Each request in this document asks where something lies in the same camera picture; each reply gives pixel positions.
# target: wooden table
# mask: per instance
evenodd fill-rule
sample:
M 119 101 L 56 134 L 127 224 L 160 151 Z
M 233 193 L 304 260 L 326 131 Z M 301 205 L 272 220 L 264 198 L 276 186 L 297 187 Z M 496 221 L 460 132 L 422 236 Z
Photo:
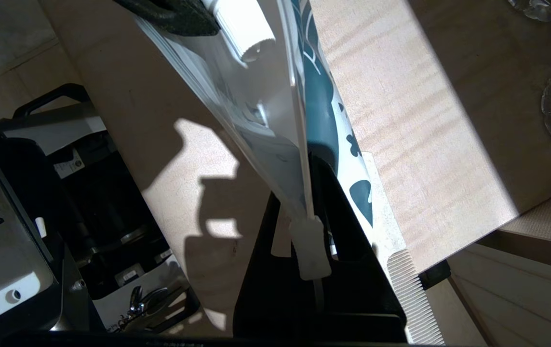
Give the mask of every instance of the wooden table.
M 313 0 L 363 151 L 417 269 L 551 197 L 551 24 L 506 0 Z M 269 190 L 111 1 L 42 1 L 134 180 L 222 329 Z

